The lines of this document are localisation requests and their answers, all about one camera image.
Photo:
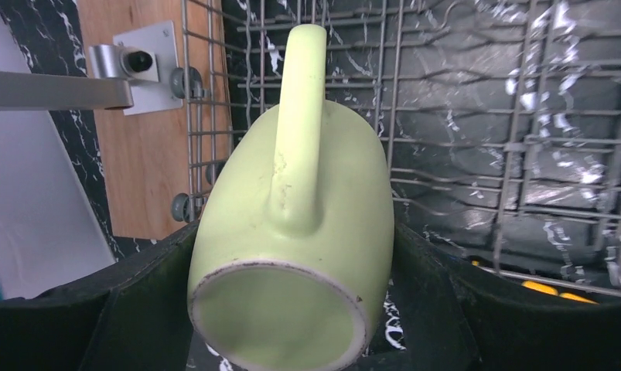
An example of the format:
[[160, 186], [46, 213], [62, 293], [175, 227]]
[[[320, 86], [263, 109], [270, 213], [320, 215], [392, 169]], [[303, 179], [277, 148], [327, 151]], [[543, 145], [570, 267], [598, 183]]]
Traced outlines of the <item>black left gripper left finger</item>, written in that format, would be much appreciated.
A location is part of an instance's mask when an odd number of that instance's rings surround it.
[[197, 224], [39, 296], [0, 301], [0, 370], [183, 370]]

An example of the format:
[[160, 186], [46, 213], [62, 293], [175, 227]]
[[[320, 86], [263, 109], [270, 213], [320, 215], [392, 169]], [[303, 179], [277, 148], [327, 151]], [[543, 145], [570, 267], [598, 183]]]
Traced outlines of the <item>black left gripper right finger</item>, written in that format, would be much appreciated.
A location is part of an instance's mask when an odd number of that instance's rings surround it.
[[405, 347], [364, 370], [621, 370], [621, 301], [542, 294], [447, 254], [397, 224], [391, 299]]

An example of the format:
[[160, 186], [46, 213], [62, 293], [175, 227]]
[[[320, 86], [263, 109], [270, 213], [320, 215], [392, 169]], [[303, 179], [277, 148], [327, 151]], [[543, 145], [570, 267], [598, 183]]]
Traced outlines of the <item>light green ceramic mug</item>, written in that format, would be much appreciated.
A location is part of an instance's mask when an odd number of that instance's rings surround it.
[[204, 206], [187, 308], [246, 370], [341, 370], [370, 344], [394, 207], [375, 130], [325, 92], [327, 33], [291, 29], [280, 101], [247, 130]]

